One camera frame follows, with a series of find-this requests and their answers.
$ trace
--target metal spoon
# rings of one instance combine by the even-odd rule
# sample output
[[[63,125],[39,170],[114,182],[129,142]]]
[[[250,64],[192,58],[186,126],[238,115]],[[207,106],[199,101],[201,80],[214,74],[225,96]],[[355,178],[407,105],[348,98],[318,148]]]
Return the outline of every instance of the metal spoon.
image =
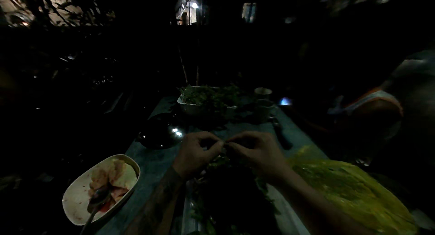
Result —
[[[94,195],[89,200],[89,204],[87,205],[87,211],[90,213],[89,219],[86,221],[86,224],[83,226],[80,235],[83,235],[86,227],[92,222],[95,214],[100,210],[101,206],[103,206],[110,197],[110,185],[106,184],[101,188],[98,188]]]

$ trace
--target window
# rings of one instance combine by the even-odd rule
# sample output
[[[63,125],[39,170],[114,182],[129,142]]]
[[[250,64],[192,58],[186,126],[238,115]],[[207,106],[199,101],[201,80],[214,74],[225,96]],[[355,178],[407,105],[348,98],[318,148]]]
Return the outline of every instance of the window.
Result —
[[[257,3],[243,4],[242,18],[249,23],[254,22]]]

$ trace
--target plastic bag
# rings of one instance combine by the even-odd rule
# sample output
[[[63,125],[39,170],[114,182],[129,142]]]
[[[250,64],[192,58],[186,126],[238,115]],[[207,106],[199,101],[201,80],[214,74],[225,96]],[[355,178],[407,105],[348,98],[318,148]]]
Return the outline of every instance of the plastic bag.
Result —
[[[288,163],[340,210],[377,234],[417,233],[414,220],[402,202],[362,169],[341,161],[308,160],[308,152],[310,147],[302,147]]]

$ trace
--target finger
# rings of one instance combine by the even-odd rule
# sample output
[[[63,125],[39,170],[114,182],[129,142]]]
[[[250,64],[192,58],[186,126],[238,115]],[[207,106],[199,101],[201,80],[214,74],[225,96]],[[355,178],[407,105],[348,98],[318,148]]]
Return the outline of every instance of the finger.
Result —
[[[217,136],[215,136],[214,134],[212,134],[208,131],[196,132],[196,133],[194,133],[194,135],[199,141],[207,140],[207,139],[220,141],[220,138],[218,138]]]
[[[204,151],[207,163],[210,163],[210,161],[212,161],[217,155],[222,153],[223,146],[224,142],[218,141],[217,143],[213,144],[209,150]]]
[[[243,156],[248,156],[249,151],[251,150],[251,149],[245,148],[242,145],[234,143],[234,142],[227,143],[226,146],[229,147],[230,149],[232,149],[237,154],[240,154]]]
[[[233,142],[239,139],[243,139],[243,138],[255,138],[258,139],[261,137],[261,132],[258,131],[244,131],[242,133],[239,133],[233,137],[231,137],[230,139],[228,139],[228,142]]]

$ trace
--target tabletop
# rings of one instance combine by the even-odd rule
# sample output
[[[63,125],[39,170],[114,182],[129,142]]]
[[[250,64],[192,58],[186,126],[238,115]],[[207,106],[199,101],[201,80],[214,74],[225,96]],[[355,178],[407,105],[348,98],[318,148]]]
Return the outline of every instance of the tabletop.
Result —
[[[171,107],[174,106],[176,99],[176,97],[162,98],[150,117],[169,112]],[[313,141],[301,129],[299,129],[282,110],[277,110],[276,118],[283,126],[283,134],[293,144],[293,147],[290,150],[281,149],[286,157],[294,156],[302,147],[309,146],[311,148],[310,158],[327,159],[326,155],[318,149]],[[197,131],[201,130],[193,126],[189,127],[189,132]],[[263,131],[275,134],[271,123],[255,125],[246,122],[228,122],[225,124],[225,129],[214,130],[211,132],[225,140],[242,131]],[[123,206],[119,207],[117,211],[107,217],[109,220],[101,221],[102,223],[97,226],[98,228],[101,228],[96,232],[96,234],[122,234],[139,209],[145,204],[153,189],[158,185],[160,179],[165,174],[166,169],[170,167],[172,161],[175,159],[179,149],[180,144],[168,149],[153,150],[147,149],[139,142],[132,142],[125,154],[135,160],[139,164],[141,170],[141,175],[136,184],[135,191]]]

